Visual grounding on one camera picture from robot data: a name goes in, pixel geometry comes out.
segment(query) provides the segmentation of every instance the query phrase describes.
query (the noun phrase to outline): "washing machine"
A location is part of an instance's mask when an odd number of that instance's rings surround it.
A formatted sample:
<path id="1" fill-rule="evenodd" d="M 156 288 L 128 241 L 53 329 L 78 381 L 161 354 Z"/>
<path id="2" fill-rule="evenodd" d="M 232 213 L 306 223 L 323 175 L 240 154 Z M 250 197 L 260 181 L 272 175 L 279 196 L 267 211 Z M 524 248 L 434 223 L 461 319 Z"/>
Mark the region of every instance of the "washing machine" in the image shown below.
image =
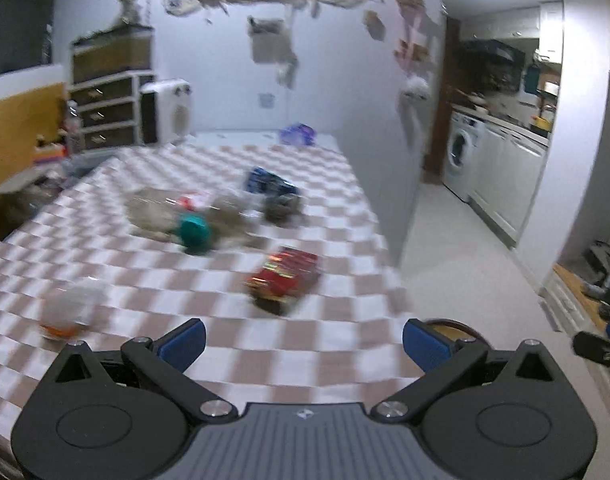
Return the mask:
<path id="1" fill-rule="evenodd" d="M 457 112 L 452 114 L 442 182 L 463 202 L 469 202 L 474 184 L 476 150 L 484 133 L 484 121 Z"/>

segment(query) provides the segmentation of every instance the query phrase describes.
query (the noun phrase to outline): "checkered tablecloth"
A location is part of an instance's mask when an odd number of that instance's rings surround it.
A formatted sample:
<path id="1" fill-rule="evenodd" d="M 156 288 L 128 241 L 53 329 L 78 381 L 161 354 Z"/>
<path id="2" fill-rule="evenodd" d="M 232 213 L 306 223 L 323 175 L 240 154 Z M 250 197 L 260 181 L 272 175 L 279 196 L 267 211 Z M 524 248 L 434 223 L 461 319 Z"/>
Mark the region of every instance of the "checkered tablecloth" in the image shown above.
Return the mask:
<path id="1" fill-rule="evenodd" d="M 263 250 L 189 256 L 130 234 L 124 204 L 134 190 L 239 187 L 255 166 L 291 180 L 305 202 L 298 227 L 261 225 Z M 320 255 L 322 276 L 276 317 L 252 304 L 243 282 L 283 245 Z M 129 148 L 0 245 L 0 460 L 14 463 L 12 426 L 59 350 L 40 334 L 41 298 L 87 275 L 108 283 L 83 335 L 92 349 L 157 338 L 200 317 L 207 348 L 186 375 L 239 410 L 247 401 L 369 407 L 421 375 L 400 344 L 408 312 L 398 273 L 344 156 L 286 146 Z"/>

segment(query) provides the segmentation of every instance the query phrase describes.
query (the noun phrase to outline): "gray ribbed panel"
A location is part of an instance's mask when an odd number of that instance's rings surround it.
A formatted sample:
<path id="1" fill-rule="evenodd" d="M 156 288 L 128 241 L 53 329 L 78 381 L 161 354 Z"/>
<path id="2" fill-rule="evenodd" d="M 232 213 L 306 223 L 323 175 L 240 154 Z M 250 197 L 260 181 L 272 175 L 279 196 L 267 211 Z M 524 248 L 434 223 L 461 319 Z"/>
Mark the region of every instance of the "gray ribbed panel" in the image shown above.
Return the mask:
<path id="1" fill-rule="evenodd" d="M 314 412 L 303 420 L 296 414 Z M 454 480 L 408 428 L 359 404 L 252 404 L 239 421 L 198 432 L 161 480 Z"/>

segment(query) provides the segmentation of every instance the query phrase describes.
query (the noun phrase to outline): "white floor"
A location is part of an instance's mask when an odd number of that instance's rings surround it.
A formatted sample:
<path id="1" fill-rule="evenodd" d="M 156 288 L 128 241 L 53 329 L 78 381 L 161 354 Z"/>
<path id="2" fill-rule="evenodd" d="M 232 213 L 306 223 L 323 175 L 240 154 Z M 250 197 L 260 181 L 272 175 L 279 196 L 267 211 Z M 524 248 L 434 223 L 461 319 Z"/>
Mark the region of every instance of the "white floor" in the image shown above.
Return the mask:
<path id="1" fill-rule="evenodd" d="M 610 419 L 584 362 L 571 351 L 568 336 L 551 329 L 510 251 L 444 186 L 421 184 L 401 272 L 419 319 L 459 320 L 498 349 L 515 348 L 525 338 L 541 340 L 598 429 L 598 449 L 585 479 L 610 480 Z"/>

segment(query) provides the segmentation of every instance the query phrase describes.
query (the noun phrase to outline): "range hood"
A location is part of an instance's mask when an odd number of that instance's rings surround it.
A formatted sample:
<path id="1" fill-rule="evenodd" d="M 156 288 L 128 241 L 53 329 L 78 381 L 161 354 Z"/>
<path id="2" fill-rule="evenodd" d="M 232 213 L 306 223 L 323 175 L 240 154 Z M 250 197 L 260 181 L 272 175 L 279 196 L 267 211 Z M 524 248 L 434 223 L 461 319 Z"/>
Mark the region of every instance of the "range hood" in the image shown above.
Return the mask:
<path id="1" fill-rule="evenodd" d="M 502 41 L 466 41 L 460 46 L 465 52 L 478 54 L 491 62 L 509 63 L 520 67 L 525 65 L 525 53 Z"/>

